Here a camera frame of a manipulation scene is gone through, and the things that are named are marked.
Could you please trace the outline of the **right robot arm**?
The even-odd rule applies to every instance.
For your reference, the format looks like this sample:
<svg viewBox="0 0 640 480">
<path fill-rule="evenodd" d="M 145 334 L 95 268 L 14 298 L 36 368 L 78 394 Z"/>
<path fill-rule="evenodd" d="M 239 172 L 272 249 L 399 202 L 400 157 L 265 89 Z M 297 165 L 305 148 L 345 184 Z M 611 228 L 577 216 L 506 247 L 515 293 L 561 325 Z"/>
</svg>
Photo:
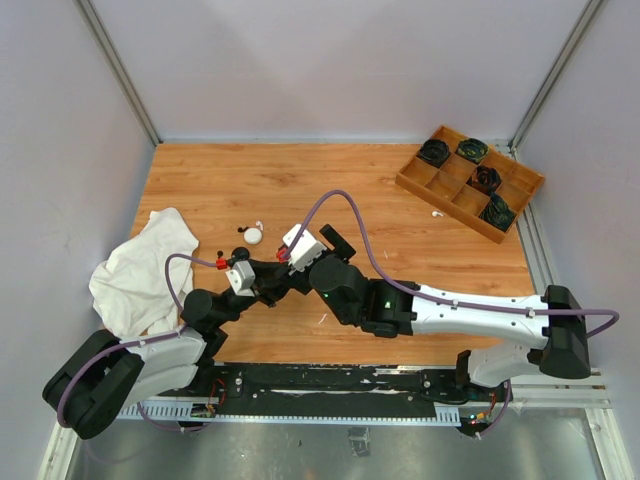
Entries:
<svg viewBox="0 0 640 480">
<path fill-rule="evenodd" d="M 568 288 L 550 285 L 541 296 L 504 297 L 390 284 L 350 264 L 354 249 L 330 226 L 323 234 L 328 245 L 294 225 L 283 245 L 293 250 L 289 266 L 307 275 L 341 324 L 383 338 L 459 333 L 500 339 L 497 346 L 458 355 L 453 387 L 463 399 L 535 371 L 570 380 L 590 376 L 585 320 Z"/>
</svg>

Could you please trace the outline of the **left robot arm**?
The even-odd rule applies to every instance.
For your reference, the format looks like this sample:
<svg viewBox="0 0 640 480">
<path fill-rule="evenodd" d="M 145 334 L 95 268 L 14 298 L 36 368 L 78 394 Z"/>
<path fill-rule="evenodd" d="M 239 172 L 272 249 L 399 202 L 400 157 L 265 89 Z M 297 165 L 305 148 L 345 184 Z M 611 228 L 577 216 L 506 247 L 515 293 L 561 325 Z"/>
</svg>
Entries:
<svg viewBox="0 0 640 480">
<path fill-rule="evenodd" d="M 121 339 L 98 330 L 46 383 L 43 400 L 60 426 L 82 439 L 102 433 L 119 412 L 172 390 L 200 396 L 214 383 L 214 357 L 227 339 L 222 327 L 256 303 L 274 306 L 293 289 L 298 273 L 285 263 L 237 260 L 229 286 L 195 289 L 184 299 L 183 326 Z"/>
</svg>

